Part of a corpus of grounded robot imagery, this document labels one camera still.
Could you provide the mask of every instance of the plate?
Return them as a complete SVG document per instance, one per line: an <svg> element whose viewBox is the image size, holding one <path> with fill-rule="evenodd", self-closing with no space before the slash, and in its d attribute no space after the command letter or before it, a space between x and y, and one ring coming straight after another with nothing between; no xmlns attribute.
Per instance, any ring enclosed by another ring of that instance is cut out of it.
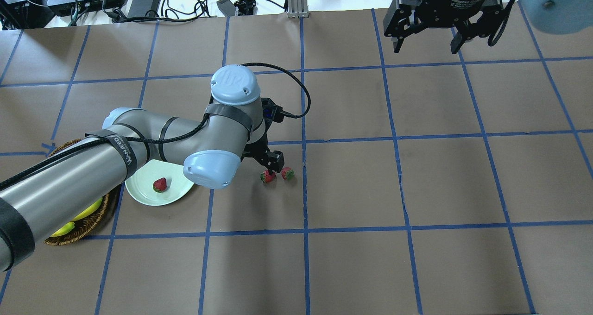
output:
<svg viewBox="0 0 593 315"><path fill-rule="evenodd" d="M152 184L165 177L167 190L156 192ZM127 192L144 205L159 207L183 197L194 185L183 175L183 166L158 160L148 161L125 181Z"/></svg>

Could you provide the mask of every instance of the black band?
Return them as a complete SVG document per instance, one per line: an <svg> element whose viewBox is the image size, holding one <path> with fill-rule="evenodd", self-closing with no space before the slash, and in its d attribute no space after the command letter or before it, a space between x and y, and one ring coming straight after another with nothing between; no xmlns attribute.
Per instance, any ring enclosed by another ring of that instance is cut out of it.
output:
<svg viewBox="0 0 593 315"><path fill-rule="evenodd" d="M125 126L128 129L131 129L132 131L134 131L134 133L136 133L136 135L138 135L138 138L146 139L146 137L144 137L144 135L142 135L142 133L140 133L140 131L138 131L138 129L136 129L132 125L128 125L128 124L124 124L124 123L117 123L114 125ZM146 147L146 163L148 163L148 161L150 161L150 146L148 145L148 142L144 142L144 147Z"/></svg>
<svg viewBox="0 0 593 315"><path fill-rule="evenodd" d="M169 120L167 121L167 123L165 123L165 125L163 125L163 128L161 129L161 135L159 135L158 140L163 140L165 139L165 134L167 134L167 130L169 129L169 125L171 125L171 123L178 119L179 117L171 117L169 118ZM163 144L158 144L158 154L161 156L161 160L167 162L167 159L165 158L165 152L163 151Z"/></svg>
<svg viewBox="0 0 593 315"><path fill-rule="evenodd" d="M243 125L247 129L248 135L252 132L253 121L252 118L249 117L248 114L243 112L243 110L239 108L235 108L232 106L226 106L225 104L210 104L206 108L206 114L216 114L218 116L224 116L226 118L230 118L241 125Z"/></svg>
<svg viewBox="0 0 593 315"><path fill-rule="evenodd" d="M93 136L97 138L105 138L109 140L111 146L117 150L121 159L126 164L126 179L136 172L138 162L136 161L136 155L132 151L132 147L128 144L127 139L124 136L118 135L117 133L110 130L99 130L87 133L85 136Z"/></svg>
<svg viewBox="0 0 593 315"><path fill-rule="evenodd" d="M21 213L2 198L0 198L0 237L8 245L11 254L10 265L6 270L23 262L35 250L35 239L31 227Z"/></svg>

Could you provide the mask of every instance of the yellow object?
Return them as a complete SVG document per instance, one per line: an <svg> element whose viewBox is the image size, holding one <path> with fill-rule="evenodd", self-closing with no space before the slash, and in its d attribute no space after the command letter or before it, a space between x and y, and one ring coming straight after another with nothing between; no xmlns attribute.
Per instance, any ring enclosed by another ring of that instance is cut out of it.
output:
<svg viewBox="0 0 593 315"><path fill-rule="evenodd" d="M75 225L76 224L74 224L74 222L68 222L62 228L57 230L57 232L53 233L51 235L51 237L66 235L66 234L70 233L70 231L74 230Z"/></svg>
<svg viewBox="0 0 593 315"><path fill-rule="evenodd" d="M103 202L103 198L101 197L98 201L95 201L95 203L93 203L91 206L89 206L87 209L85 209L82 213L75 216L72 219L72 221L77 221L77 220L86 218L87 216L91 215L93 212L97 211L97 209L101 206L102 202Z"/></svg>

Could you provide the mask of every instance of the red strawberry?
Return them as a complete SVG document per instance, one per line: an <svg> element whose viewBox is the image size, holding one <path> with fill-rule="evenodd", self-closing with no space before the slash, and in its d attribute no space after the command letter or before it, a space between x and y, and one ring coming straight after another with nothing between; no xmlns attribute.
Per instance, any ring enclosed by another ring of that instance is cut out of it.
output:
<svg viewBox="0 0 593 315"><path fill-rule="evenodd" d="M156 180L152 184L152 190L154 190L156 192L163 192L163 191L167 190L167 180L165 179L165 177Z"/></svg>
<svg viewBox="0 0 593 315"><path fill-rule="evenodd" d="M295 176L295 171L291 167L285 167L280 170L280 175L282 178L284 178L284 180L292 180L292 178Z"/></svg>
<svg viewBox="0 0 593 315"><path fill-rule="evenodd" d="M274 173L273 171L266 170L263 173L261 173L260 178L262 182L269 183L273 181L274 178L276 178L276 173Z"/></svg>

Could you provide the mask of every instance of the power adapter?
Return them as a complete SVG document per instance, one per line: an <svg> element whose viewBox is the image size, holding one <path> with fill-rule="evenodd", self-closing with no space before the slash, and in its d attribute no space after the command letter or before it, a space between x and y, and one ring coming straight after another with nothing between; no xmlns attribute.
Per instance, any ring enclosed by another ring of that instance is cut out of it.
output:
<svg viewBox="0 0 593 315"><path fill-rule="evenodd" d="M127 17L151 17L157 15L158 5L161 0L132 0Z"/></svg>

